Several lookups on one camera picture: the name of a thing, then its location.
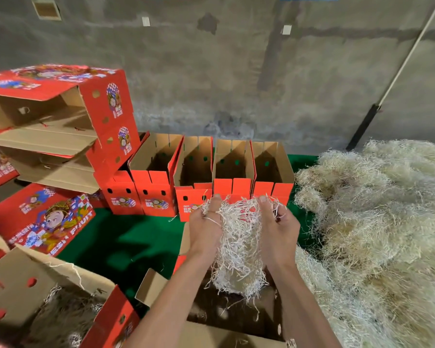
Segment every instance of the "green floor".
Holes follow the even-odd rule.
[[[289,155],[294,171],[315,164],[317,157]],[[302,230],[298,242],[313,245],[307,231],[313,214],[292,203],[289,209]],[[118,284],[134,304],[134,296],[148,268],[169,278],[173,272],[184,224],[176,217],[116,216],[96,209],[95,218],[69,243],[58,258],[102,275]]]

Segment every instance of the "concrete wall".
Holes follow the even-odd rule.
[[[343,149],[435,0],[0,0],[0,69],[122,67],[139,130]],[[142,26],[142,16],[151,27]],[[289,36],[281,35],[291,24]],[[435,23],[367,130],[435,142]]]

